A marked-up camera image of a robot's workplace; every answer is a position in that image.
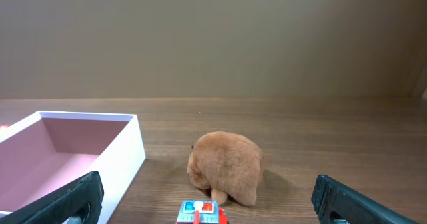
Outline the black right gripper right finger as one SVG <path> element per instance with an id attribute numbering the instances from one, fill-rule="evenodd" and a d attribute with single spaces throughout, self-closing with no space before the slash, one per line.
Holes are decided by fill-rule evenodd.
<path id="1" fill-rule="evenodd" d="M 321 224 L 416 224 L 327 175 L 317 176 L 311 202 Z"/>

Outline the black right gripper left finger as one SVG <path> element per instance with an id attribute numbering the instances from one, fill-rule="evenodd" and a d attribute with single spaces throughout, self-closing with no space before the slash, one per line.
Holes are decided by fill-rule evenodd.
<path id="1" fill-rule="evenodd" d="M 103 197 L 101 176 L 98 171 L 90 171 L 2 217 L 1 224 L 97 224 Z"/>

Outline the white box pink interior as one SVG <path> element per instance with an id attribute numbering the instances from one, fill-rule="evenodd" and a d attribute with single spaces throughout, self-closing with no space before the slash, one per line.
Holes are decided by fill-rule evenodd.
<path id="1" fill-rule="evenodd" d="M 137 115 L 37 111 L 1 132 L 1 216 L 98 171 L 107 223 L 145 159 Z"/>

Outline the red toy fire truck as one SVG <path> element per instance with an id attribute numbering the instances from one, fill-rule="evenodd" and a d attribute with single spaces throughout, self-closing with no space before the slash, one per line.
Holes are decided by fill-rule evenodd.
<path id="1" fill-rule="evenodd" d="M 217 201 L 185 200 L 175 224 L 228 224 L 224 209 Z"/>

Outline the brown plush capybara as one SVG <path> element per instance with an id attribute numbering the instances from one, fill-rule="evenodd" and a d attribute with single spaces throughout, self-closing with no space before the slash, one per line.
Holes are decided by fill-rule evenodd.
<path id="1" fill-rule="evenodd" d="M 198 189 L 224 204 L 229 197 L 254 206 L 262 180 L 263 153 L 250 139 L 236 133 L 215 131 L 201 136 L 191 147 L 187 174 Z"/>

